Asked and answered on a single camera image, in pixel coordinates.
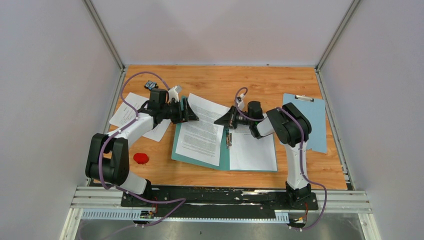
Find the blue clipboard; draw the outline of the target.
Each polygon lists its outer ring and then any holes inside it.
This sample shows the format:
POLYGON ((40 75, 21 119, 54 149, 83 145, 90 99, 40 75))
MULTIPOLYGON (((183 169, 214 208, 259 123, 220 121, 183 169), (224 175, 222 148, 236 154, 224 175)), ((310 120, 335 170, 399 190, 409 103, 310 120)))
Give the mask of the blue clipboard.
POLYGON ((327 128, 325 101, 319 98, 284 93, 283 104, 293 103, 300 112, 309 120, 311 133, 308 135, 307 150, 327 153, 327 128))

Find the teal green folder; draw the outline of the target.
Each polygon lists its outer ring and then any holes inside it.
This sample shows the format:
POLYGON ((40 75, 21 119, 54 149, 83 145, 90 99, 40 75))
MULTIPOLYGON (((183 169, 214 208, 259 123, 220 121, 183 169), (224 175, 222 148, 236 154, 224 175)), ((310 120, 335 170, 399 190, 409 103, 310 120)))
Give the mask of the teal green folder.
POLYGON ((176 125, 172 160, 220 171, 277 172, 272 135, 256 139, 246 125, 229 129, 214 124, 229 107, 192 93, 185 100, 199 120, 176 125))

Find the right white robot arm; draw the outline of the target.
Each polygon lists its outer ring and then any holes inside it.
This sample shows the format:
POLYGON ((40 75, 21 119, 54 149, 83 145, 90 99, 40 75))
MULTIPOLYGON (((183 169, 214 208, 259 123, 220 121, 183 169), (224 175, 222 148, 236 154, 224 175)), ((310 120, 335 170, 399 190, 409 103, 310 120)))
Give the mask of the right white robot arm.
POLYGON ((251 135, 256 139, 276 134, 287 157, 286 204, 292 209, 298 209, 310 197, 312 190, 307 180, 306 146, 312 125, 292 102, 268 110, 266 114, 263 114, 259 101, 250 101, 247 111, 241 111, 233 105, 214 124, 229 129, 236 129, 238 125, 249 126, 251 135))

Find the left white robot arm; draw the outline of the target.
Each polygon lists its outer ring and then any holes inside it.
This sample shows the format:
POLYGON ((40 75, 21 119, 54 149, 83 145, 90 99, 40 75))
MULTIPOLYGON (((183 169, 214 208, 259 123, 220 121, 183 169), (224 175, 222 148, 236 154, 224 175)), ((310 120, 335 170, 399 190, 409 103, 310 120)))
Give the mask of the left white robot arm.
POLYGON ((106 189, 116 187, 132 192, 135 202, 149 206, 153 201, 151 182, 130 171, 129 149, 163 120, 181 124, 197 122, 199 117, 187 98, 179 99, 176 88, 151 90, 149 99, 135 109, 135 117, 129 122, 114 131, 93 135, 85 175, 102 181, 106 189))

